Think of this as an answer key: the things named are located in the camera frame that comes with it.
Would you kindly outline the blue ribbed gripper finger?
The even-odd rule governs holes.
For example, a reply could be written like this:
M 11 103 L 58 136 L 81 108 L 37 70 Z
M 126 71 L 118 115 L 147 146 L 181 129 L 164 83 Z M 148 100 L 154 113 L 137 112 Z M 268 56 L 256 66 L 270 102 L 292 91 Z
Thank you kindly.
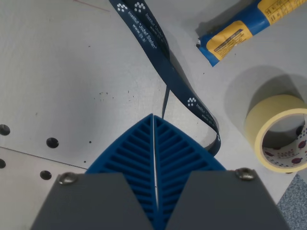
M 34 230 L 152 230 L 157 213 L 153 116 L 116 139 L 85 173 L 59 175 Z
M 155 117 L 161 230 L 286 230 L 288 225 L 250 168 L 227 170 L 184 132 Z

